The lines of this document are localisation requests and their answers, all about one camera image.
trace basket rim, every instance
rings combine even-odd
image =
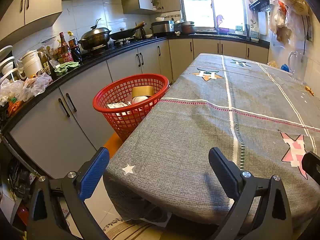
[[[129,106],[124,106],[124,107],[119,107],[119,108],[103,108],[98,105],[98,99],[106,93],[109,89],[116,87],[117,85],[123,84],[128,81],[132,81],[134,79],[158,79],[162,78],[164,79],[164,86],[161,88],[159,92],[154,94],[153,96],[149,97],[147,100],[141,101],[140,103],[134,104],[134,105],[129,105]],[[137,75],[132,75],[129,77],[121,78],[117,81],[112,82],[111,84],[107,85],[103,89],[101,89],[93,98],[92,100],[92,106],[95,110],[97,110],[100,113],[104,114],[114,114],[114,113],[122,113],[122,112],[128,112],[132,111],[134,109],[138,109],[140,107],[144,107],[145,105],[149,105],[151,102],[153,102],[156,98],[159,97],[159,94],[163,94],[166,92],[166,90],[169,88],[169,80],[164,76],[160,74],[151,74],[151,73],[144,73],[144,74],[137,74]]]

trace green cloth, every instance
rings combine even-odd
[[[61,76],[67,73],[69,68],[75,68],[75,67],[78,67],[78,65],[79,65],[79,62],[70,61],[70,62],[61,64],[54,71],[57,74],[57,76]]]

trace frying pan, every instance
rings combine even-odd
[[[121,39],[130,38],[136,33],[136,30],[140,29],[143,26],[144,26],[144,22],[141,22],[140,24],[138,24],[133,29],[127,29],[127,30],[120,31],[120,32],[117,32],[117,33],[111,33],[110,34],[110,38],[115,40],[115,41],[121,40]]]

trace red plastic basket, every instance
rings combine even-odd
[[[155,94],[140,103],[120,108],[108,108],[107,104],[124,102],[133,87],[152,86]],[[92,105],[103,113],[122,141],[125,141],[169,88],[169,81],[163,75],[138,74],[117,80],[104,87],[94,97]]]

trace countertop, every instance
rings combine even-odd
[[[255,46],[269,48],[270,44],[267,41],[260,40],[259,42],[253,42],[246,39],[242,39],[235,36],[227,36],[227,35],[215,35],[215,34],[191,34],[191,35],[179,35],[174,37],[164,37],[164,38],[149,38],[145,40],[137,40],[129,44],[121,45],[121,46],[114,46],[113,44],[109,47],[109,49],[96,54],[94,56],[87,56],[84,55],[84,59],[79,67],[71,70],[67,74],[59,77],[57,80],[53,81],[42,94],[37,95],[36,97],[30,98],[28,101],[24,102],[24,104],[16,111],[7,121],[7,123],[2,127],[1,133],[5,135],[8,133],[21,119],[22,117],[30,111],[38,102],[40,102],[43,98],[49,95],[52,91],[56,90],[59,86],[63,83],[67,82],[71,78],[75,77],[76,75],[80,74],[81,72],[107,60],[112,57],[115,57],[119,54],[127,52],[129,50],[151,44],[157,41],[162,41],[165,39],[184,39],[184,38],[201,38],[201,39],[218,39],[218,40],[229,40],[229,41],[237,41],[241,43],[252,44]]]

